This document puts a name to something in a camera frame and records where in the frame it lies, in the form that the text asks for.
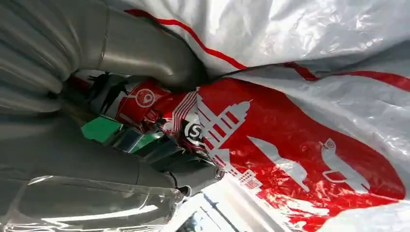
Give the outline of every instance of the transparent plastic sheet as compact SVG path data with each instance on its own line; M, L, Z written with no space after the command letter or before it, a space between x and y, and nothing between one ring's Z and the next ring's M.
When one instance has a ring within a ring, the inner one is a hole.
M168 224L183 200L172 188L42 176L16 195L5 232L153 232Z

